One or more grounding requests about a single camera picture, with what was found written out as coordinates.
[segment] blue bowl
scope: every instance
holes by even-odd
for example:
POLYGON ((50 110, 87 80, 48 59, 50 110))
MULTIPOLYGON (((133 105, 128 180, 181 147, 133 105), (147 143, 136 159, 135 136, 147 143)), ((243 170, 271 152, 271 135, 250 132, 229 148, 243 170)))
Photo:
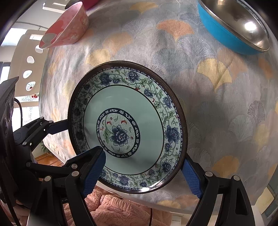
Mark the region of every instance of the blue bowl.
POLYGON ((253 55, 264 52, 266 50, 258 51, 252 48, 250 45, 246 44, 240 40, 237 36, 232 34, 224 26, 222 26, 218 21, 216 21, 209 13, 204 10, 204 8, 198 3, 198 11, 200 18, 206 27, 206 29, 211 33, 211 35, 216 38, 219 42, 225 45, 227 48, 245 55, 253 55))

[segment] screw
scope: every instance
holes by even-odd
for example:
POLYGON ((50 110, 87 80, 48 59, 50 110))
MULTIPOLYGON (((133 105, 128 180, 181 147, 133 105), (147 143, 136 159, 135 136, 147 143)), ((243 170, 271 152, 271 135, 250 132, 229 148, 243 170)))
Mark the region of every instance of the screw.
POLYGON ((72 167, 73 169, 77 169, 77 165, 76 165, 75 163, 72 164, 71 167, 72 167))
POLYGON ((73 172, 71 173, 71 175, 72 175, 72 176, 78 176, 78 175, 79 175, 79 172, 78 172, 78 171, 73 171, 73 172))
POLYGON ((206 171, 206 176, 211 177, 211 176, 213 176, 213 173, 211 171, 206 171))
POLYGON ((239 176, 238 175, 234 175, 234 180, 239 181, 240 180, 239 176))
POLYGON ((51 180, 51 176, 46 176, 46 177, 44 178, 44 180, 45 180, 45 181, 50 181, 50 180, 51 180))

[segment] ginkgo leaf pattern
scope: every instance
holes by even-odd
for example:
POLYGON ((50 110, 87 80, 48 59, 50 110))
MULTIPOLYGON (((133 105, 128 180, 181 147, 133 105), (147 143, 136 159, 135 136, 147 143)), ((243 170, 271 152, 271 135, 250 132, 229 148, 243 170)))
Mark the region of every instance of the ginkgo leaf pattern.
POLYGON ((247 114, 253 118, 256 125, 265 120, 264 106, 262 102, 255 100, 250 104, 247 114))
MULTIPOLYGON (((193 160, 218 176, 239 175, 255 204, 278 163, 274 35, 270 32, 273 45, 263 54, 234 53, 204 27, 196 0, 99 1, 88 17, 89 29, 77 43, 49 50, 40 115, 66 119, 74 87, 93 67, 113 60, 139 63, 163 78, 178 97, 193 160)), ((69 140, 64 131, 47 136, 45 145, 65 162, 73 157, 69 140)), ((191 192, 180 172, 167 186, 139 198, 187 208, 182 204, 188 203, 186 198, 175 200, 185 194, 191 192)))

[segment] bowl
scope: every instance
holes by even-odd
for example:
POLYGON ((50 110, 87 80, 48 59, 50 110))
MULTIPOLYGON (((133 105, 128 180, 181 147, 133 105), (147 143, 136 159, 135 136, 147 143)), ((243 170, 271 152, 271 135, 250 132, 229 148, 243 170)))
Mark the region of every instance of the bowl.
POLYGON ((82 2, 70 6, 58 20, 45 32, 39 47, 41 49, 71 45, 86 32, 89 19, 82 2))
POLYGON ((223 45, 240 54, 269 49, 269 35, 256 12, 240 0, 198 0, 200 18, 223 45))
POLYGON ((125 193, 166 185, 183 165, 187 127, 174 92, 139 64, 112 61, 77 84, 68 109, 76 154, 95 146, 106 152, 99 181, 125 193))

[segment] decorative ceramic plate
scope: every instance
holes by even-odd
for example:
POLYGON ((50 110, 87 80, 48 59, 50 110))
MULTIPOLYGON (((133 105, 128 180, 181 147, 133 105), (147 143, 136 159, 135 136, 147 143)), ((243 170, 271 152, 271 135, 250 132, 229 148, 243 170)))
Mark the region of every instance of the decorative ceramic plate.
POLYGON ((184 162, 187 127, 170 87, 153 71, 112 61, 89 71, 76 86, 68 111, 77 154, 106 151, 99 181, 126 193, 166 185, 184 162))

